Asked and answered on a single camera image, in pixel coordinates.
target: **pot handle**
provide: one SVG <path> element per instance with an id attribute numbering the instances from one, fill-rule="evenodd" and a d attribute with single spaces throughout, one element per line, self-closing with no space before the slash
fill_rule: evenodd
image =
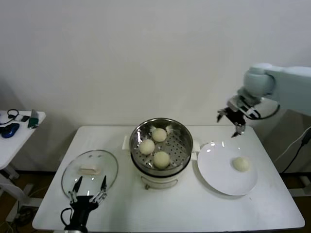
<path id="1" fill-rule="evenodd" d="M 130 137 L 128 135 L 124 136 L 122 150 L 130 150 Z"/>

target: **white cable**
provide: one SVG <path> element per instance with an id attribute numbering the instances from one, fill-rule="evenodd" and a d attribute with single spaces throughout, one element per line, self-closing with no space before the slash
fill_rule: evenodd
<path id="1" fill-rule="evenodd" d="M 308 131 L 309 129 L 311 129 L 311 126 L 308 127 L 308 128 L 300 135 L 299 138 L 297 138 L 295 141 L 293 141 L 293 142 L 286 148 L 286 150 L 285 150 L 280 156 L 278 156 L 278 157 L 273 161 L 273 163 L 275 163 L 277 160 L 279 160 L 279 159 L 288 151 L 288 149 L 289 149 L 295 142 L 297 142 L 300 138 L 302 138 L 302 136 L 303 136 L 303 135 L 306 133 L 306 131 Z"/>
<path id="2" fill-rule="evenodd" d="M 37 193 L 37 192 L 39 192 L 39 191 L 41 191 L 41 190 L 43 190 L 45 188 L 48 188 L 48 187 L 49 187 L 49 185 L 34 191 L 32 194 L 29 195 L 29 197 L 31 197 L 33 194 L 35 194 L 35 193 Z"/>
<path id="3" fill-rule="evenodd" d="M 14 233 L 13 228 L 11 227 L 11 225 L 8 222 L 6 222 L 6 224 L 8 224 L 8 226 L 11 229 L 12 233 Z"/>

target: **black cable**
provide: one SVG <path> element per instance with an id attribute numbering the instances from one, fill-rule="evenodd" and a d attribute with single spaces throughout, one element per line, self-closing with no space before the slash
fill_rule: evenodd
<path id="1" fill-rule="evenodd" d="M 260 117 L 260 118 L 251 118 L 251 117 L 249 117 L 249 116 L 247 116 L 247 115 L 245 115 L 245 116 L 246 116 L 246 118 L 248 118 L 248 119 L 250 119 L 250 120 L 264 120 L 264 119 L 268 119 L 268 118 L 270 118 L 270 117 L 273 117 L 275 114 L 277 114 L 278 111 L 280 110 L 280 107 L 281 107 L 281 105 L 278 104 L 273 113 L 271 113 L 270 115 L 264 116 L 264 117 Z"/>
<path id="2" fill-rule="evenodd" d="M 16 114 L 15 114 L 15 115 L 10 114 L 11 111 L 15 111 Z M 15 120 L 15 118 L 19 115 L 19 111 L 18 111 L 17 109 L 14 109 L 14 108 L 9 109 L 6 113 L 7 113 L 8 118 L 9 118 L 10 120 L 7 121 L 7 122 L 5 122 L 5 123 L 0 123 L 0 125 L 5 125 L 5 124 L 7 124 L 7 123 L 10 123 L 11 121 Z"/>
<path id="3" fill-rule="evenodd" d="M 311 129 L 308 129 L 308 131 L 305 133 L 305 135 L 303 136 L 303 138 L 301 140 L 301 145 L 300 145 L 299 149 L 297 150 L 297 153 L 296 153 L 295 157 L 291 160 L 290 164 L 285 168 L 285 170 L 283 172 L 281 172 L 281 174 L 283 174 L 290 167 L 290 165 L 293 163 L 293 161 L 298 156 L 301 148 L 304 145 L 308 144 L 310 140 L 311 140 Z"/>
<path id="4" fill-rule="evenodd" d="M 70 214 L 70 220 L 71 220 L 71 215 L 72 215 L 72 209 L 71 208 L 66 208 L 66 209 L 63 209 L 62 212 L 60 213 L 60 220 L 62 221 L 62 223 L 65 225 L 65 226 L 68 226 L 68 224 L 64 221 L 63 219 L 63 213 L 67 210 L 70 210 L 71 211 L 71 214 Z"/>
<path id="5" fill-rule="evenodd" d="M 283 173 L 292 165 L 293 161 L 297 158 L 297 156 L 298 156 L 298 154 L 299 154 L 301 148 L 302 148 L 304 145 L 305 145 L 305 144 L 302 144 L 302 143 L 301 143 L 299 149 L 298 149 L 297 152 L 296 152 L 295 157 L 291 160 L 290 164 L 288 164 L 288 166 L 285 168 L 285 170 L 281 172 L 281 174 L 283 174 Z"/>

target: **stainless steel pot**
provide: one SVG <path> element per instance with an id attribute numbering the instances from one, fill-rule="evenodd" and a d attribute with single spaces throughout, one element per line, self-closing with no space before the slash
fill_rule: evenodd
<path id="1" fill-rule="evenodd" d="M 154 142 L 154 152 L 144 155 L 140 153 L 139 145 L 142 140 L 152 139 L 151 129 L 154 127 L 165 129 L 167 137 L 163 142 Z M 181 123 L 167 118 L 154 118 L 141 123 L 130 137 L 131 157 L 135 166 L 152 177 L 170 177 L 182 171 L 190 161 L 192 146 L 189 130 Z M 164 151 L 170 156 L 170 164 L 165 169 L 159 169 L 153 164 L 153 156 L 158 151 Z"/>

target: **small device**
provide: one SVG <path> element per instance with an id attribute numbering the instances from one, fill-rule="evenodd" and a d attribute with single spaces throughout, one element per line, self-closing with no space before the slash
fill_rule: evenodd
<path id="1" fill-rule="evenodd" d="M 5 127 L 0 127 L 0 133 L 4 138 L 13 137 L 16 131 L 19 129 L 18 123 L 12 123 Z"/>
<path id="2" fill-rule="evenodd" d="M 30 118 L 29 118 L 29 122 L 28 122 L 28 128 L 29 129 L 35 129 L 39 126 L 39 114 L 38 112 L 33 109 L 31 111 L 31 115 L 30 115 Z"/>

